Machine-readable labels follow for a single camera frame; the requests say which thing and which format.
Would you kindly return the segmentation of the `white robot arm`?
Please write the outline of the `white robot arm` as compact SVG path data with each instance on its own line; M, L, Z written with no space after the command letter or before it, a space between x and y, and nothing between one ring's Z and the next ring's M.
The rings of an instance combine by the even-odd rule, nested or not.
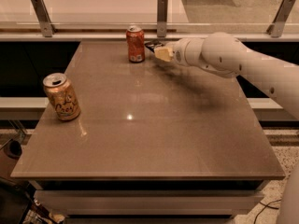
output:
M226 33L182 38L152 47L165 62L198 67L219 77L242 76L299 119L299 66L246 47Z

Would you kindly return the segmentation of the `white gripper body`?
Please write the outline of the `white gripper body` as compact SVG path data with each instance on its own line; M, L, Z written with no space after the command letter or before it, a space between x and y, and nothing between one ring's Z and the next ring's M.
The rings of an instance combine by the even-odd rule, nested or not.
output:
M188 47L191 40L189 38L182 38L176 41L173 45L173 58L175 62L182 66L190 66L187 62L186 48Z

